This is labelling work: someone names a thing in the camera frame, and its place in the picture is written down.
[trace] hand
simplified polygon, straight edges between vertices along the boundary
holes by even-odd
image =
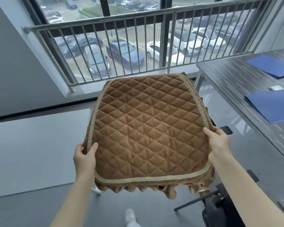
[[[98,148],[98,143],[94,143],[87,153],[84,155],[82,153],[83,143],[80,143],[76,146],[75,154],[74,154],[74,164],[76,168],[76,180],[84,179],[84,180],[92,180],[95,181],[95,167],[96,167],[96,159],[95,153]]]
[[[212,161],[215,158],[225,158],[232,156],[230,151],[230,138],[224,131],[218,127],[213,127],[215,132],[212,132],[208,128],[204,127],[204,133],[209,137],[209,145],[211,152],[208,156],[209,160]]]

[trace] blue folder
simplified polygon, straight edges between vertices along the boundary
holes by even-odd
[[[247,61],[247,63],[275,78],[284,77],[284,62],[279,61],[276,58],[267,55],[261,55]]]
[[[284,122],[284,90],[246,95],[269,123]]]

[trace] diamond quilting pattern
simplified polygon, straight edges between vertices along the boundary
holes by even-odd
[[[99,144],[96,172],[101,178],[184,175],[208,167],[210,150],[200,109],[210,129],[212,124],[192,83],[181,75],[140,76],[110,83],[93,112],[91,140]],[[208,175],[197,176],[199,181],[207,177],[210,182],[213,178]]]

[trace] gold trim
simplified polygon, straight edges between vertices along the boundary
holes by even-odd
[[[198,96],[196,95],[192,86],[183,77],[183,74],[178,73],[178,76],[181,78],[182,82],[186,85],[189,92],[192,94],[193,99],[195,100],[197,107],[200,111],[201,118],[203,120],[204,126],[209,128],[206,115],[205,115],[203,107],[202,107],[202,105],[201,105],[201,103],[198,99]],[[108,82],[108,84],[102,90],[102,92],[100,93],[100,95],[97,99],[97,102],[96,102],[96,105],[95,105],[95,108],[94,108],[94,112],[92,114],[91,126],[90,126],[90,130],[89,130],[89,135],[88,135],[88,142],[87,142],[87,149],[88,150],[91,148],[93,131],[94,131],[96,116],[97,116],[97,113],[98,113],[100,102],[101,102],[106,90],[108,89],[108,87],[110,86],[111,83],[112,83],[112,80]],[[194,177],[197,177],[197,176],[200,176],[200,175],[206,173],[209,169],[211,169],[211,163],[207,162],[206,166],[202,170],[199,170],[199,171],[193,172],[193,173],[182,174],[182,175],[167,175],[167,176],[158,176],[158,177],[137,177],[137,178],[126,178],[126,179],[104,179],[100,175],[98,175],[98,173],[95,171],[95,178],[99,182],[105,183],[105,184],[125,184],[125,183],[133,183],[133,182],[157,182],[157,181],[159,182],[159,181],[181,180],[181,179],[187,179],[187,178],[194,178]]]

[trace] quilted seat cushion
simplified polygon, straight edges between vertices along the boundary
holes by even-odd
[[[213,130],[206,108],[185,74],[106,82],[93,111],[84,152],[94,142],[95,183],[101,190],[147,187],[174,199],[174,187],[209,186],[214,170],[203,127]]]

